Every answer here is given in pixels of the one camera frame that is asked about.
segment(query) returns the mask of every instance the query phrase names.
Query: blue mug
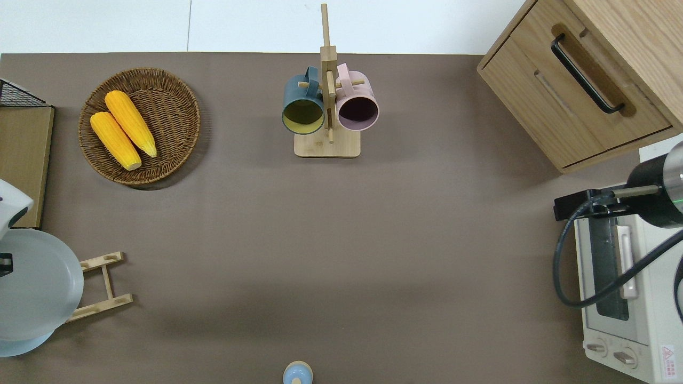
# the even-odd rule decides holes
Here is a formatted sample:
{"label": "blue mug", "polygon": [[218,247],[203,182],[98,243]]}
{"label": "blue mug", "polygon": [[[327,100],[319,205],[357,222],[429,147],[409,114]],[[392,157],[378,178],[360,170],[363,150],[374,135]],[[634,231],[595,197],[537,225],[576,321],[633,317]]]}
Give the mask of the blue mug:
{"label": "blue mug", "polygon": [[[308,83],[300,87],[299,82]],[[310,66],[306,74],[292,77],[285,85],[282,122],[297,135],[316,132],[325,121],[322,90],[318,89],[318,69]]]}

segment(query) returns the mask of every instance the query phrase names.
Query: oven knob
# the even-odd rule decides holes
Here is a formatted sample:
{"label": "oven knob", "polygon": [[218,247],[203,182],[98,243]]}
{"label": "oven knob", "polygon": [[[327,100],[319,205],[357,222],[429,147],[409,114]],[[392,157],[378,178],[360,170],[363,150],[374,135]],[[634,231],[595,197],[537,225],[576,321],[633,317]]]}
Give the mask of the oven knob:
{"label": "oven knob", "polygon": [[631,348],[625,348],[623,352],[614,352],[614,358],[627,365],[629,368],[636,368],[638,360]]}
{"label": "oven knob", "polygon": [[607,356],[607,345],[602,339],[597,339],[595,342],[587,342],[584,340],[583,348],[587,351],[593,351],[602,357]]}

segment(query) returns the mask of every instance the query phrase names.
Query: oven door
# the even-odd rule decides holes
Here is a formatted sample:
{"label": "oven door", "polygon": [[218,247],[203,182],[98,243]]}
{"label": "oven door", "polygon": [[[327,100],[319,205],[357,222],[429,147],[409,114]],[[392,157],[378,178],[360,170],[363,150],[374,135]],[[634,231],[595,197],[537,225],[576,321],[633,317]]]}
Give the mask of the oven door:
{"label": "oven door", "polygon": [[[576,222],[576,251],[581,298],[593,296],[644,256],[635,215],[580,219]],[[622,289],[583,308],[585,326],[648,345],[645,291],[641,274]]]}

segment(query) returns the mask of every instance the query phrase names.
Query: warning label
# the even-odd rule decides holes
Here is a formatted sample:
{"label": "warning label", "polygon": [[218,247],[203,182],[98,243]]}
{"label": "warning label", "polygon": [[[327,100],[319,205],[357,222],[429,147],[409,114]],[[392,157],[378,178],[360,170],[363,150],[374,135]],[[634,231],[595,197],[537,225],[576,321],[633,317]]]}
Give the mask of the warning label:
{"label": "warning label", "polygon": [[673,345],[662,345],[662,361],[664,362],[664,378],[676,379],[676,359]]}

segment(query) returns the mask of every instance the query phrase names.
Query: small blue object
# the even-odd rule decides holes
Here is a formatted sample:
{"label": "small blue object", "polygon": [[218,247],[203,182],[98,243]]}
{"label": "small blue object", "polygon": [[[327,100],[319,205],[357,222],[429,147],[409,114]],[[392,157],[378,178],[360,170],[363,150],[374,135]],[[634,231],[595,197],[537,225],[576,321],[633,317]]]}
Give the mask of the small blue object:
{"label": "small blue object", "polygon": [[282,375],[283,384],[312,384],[313,370],[303,361],[294,361],[285,369]]}

